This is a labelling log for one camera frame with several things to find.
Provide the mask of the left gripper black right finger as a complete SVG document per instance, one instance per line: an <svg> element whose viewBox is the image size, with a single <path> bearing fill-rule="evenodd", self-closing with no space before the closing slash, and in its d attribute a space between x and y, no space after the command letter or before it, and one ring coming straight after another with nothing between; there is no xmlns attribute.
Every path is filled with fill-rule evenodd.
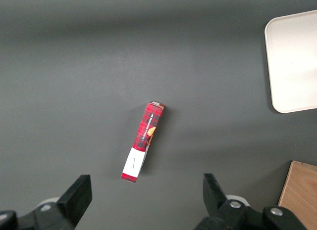
<svg viewBox="0 0 317 230"><path fill-rule="evenodd" d="M296 215L278 206L254 210L238 197L227 197L213 174L204 174L203 200L208 217L203 218L196 230L305 230Z"/></svg>

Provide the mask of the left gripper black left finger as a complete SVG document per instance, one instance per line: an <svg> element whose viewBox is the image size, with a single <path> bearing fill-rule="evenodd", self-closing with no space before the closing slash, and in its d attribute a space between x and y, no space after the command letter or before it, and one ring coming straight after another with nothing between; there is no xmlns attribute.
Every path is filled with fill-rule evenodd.
<svg viewBox="0 0 317 230"><path fill-rule="evenodd" d="M42 201L28 214L0 212L2 230L74 230L92 201L91 176L81 175L61 197Z"/></svg>

